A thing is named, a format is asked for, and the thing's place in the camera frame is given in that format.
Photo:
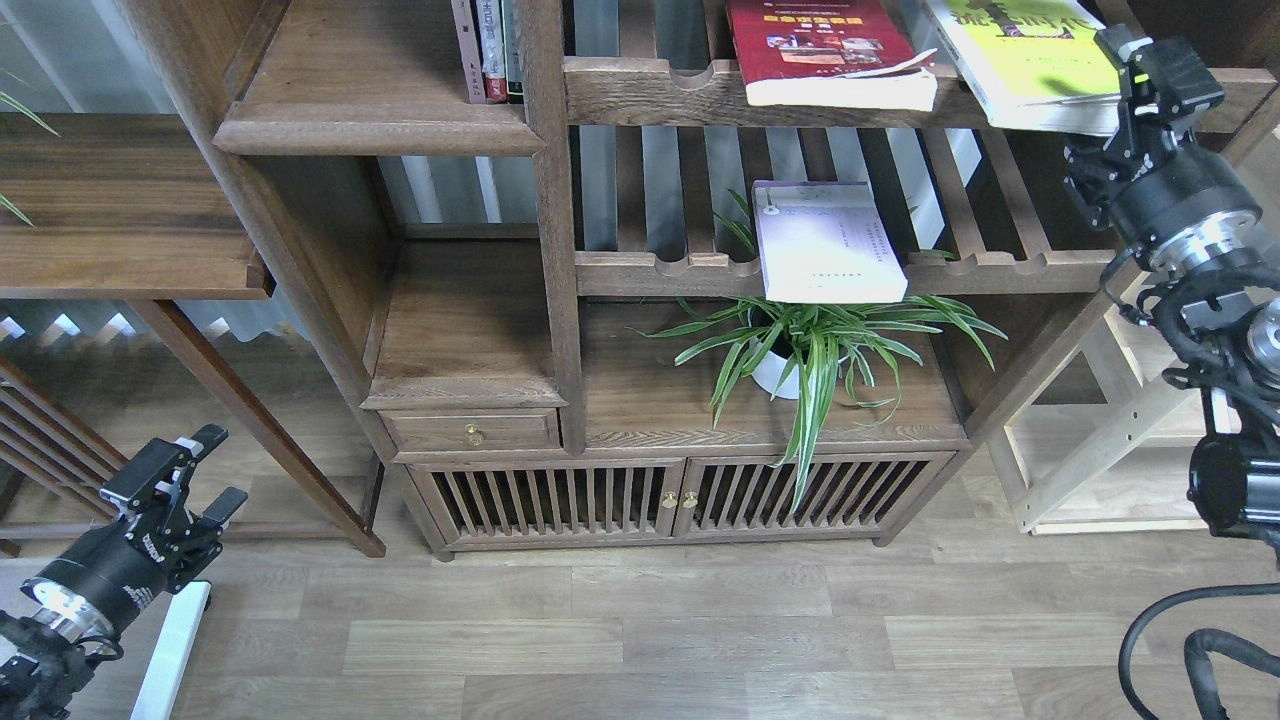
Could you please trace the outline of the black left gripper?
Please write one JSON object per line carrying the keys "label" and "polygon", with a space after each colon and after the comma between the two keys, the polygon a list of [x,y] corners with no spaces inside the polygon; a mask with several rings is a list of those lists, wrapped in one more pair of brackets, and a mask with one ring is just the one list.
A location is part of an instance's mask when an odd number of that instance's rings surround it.
{"label": "black left gripper", "polygon": [[79,637],[116,641],[161,592],[188,585],[220,552],[220,537],[248,493],[229,486],[195,516],[189,478],[229,432],[207,424],[192,438],[152,438],[99,495],[113,524],[86,532],[35,577],[35,600]]}

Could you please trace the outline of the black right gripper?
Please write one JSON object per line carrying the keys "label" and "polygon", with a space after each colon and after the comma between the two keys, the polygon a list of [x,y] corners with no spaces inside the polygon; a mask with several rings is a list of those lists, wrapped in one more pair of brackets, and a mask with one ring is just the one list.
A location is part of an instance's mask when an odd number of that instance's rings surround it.
{"label": "black right gripper", "polygon": [[1138,37],[1124,24],[1094,33],[1119,76],[1120,124],[1110,138],[1068,135],[1068,195],[1096,229],[1115,228],[1148,272],[1193,272],[1243,249],[1262,209],[1193,127],[1225,99],[1183,37]]}

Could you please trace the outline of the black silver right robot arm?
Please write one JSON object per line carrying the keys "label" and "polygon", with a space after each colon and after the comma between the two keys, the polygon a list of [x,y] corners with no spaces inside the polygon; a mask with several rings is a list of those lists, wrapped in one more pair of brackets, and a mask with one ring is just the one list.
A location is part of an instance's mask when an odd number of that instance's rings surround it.
{"label": "black silver right robot arm", "polygon": [[1221,85],[1181,37],[1140,37],[1121,24],[1094,35],[1117,72],[1117,128],[1069,135],[1065,187],[1096,229],[1112,227],[1123,260],[1161,275],[1135,304],[1180,360],[1164,372],[1198,389],[1204,437],[1194,447],[1188,498],[1216,537],[1279,543],[1277,268],[1247,243],[1262,210],[1233,167],[1196,140]]}

